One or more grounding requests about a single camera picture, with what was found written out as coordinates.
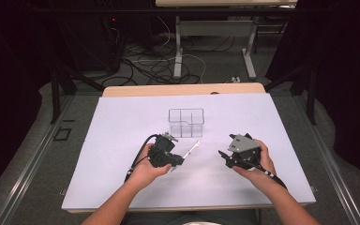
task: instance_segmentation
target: person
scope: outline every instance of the person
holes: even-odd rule
[[[261,164],[269,172],[276,174],[274,163],[269,157],[267,146],[259,140],[254,139],[257,142],[261,149]],[[146,188],[150,185],[156,178],[161,175],[164,175],[171,168],[171,165],[168,164],[161,168],[154,168],[151,163],[144,159],[147,156],[148,150],[151,147],[152,143],[147,144],[142,150],[139,160],[140,163],[134,169],[132,175],[129,179],[119,188],[114,194],[102,204],[98,210],[96,210],[92,215],[90,215],[84,222],[83,225],[89,224],[114,224],[119,225],[124,219],[125,214],[127,213],[128,207],[132,202],[133,198],[141,191],[143,188]],[[271,179],[265,173],[259,170],[248,171],[240,167],[232,167],[232,169],[239,173],[241,176],[248,179],[259,191],[261,191],[267,198],[271,201],[276,209],[279,218],[283,224],[320,224],[306,209],[301,206],[294,197],[288,192],[288,190],[276,181]],[[236,212],[239,217],[244,217],[248,213]],[[179,220],[178,217],[166,217],[166,222],[161,224],[186,224],[185,220]],[[140,224],[153,224],[145,220]]]

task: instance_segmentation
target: table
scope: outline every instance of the table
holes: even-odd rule
[[[176,171],[143,189],[130,205],[130,212],[272,206],[248,180],[228,169],[218,154],[218,149],[227,152],[232,132],[248,132],[264,140],[278,176],[294,198],[302,204],[315,203],[263,86],[224,83],[107,88],[97,105],[62,208],[71,213],[90,212],[104,203],[122,185],[145,139],[169,127],[166,113],[175,107],[204,108],[201,146]],[[180,139],[172,152],[182,156],[198,139]]]
[[[297,0],[157,0],[157,7],[261,7],[295,5]],[[176,58],[174,77],[181,77],[183,49],[181,36],[239,36],[247,37],[247,47],[242,49],[247,75],[256,79],[256,72],[250,58],[250,52],[256,37],[259,18],[251,21],[181,21],[176,16]]]

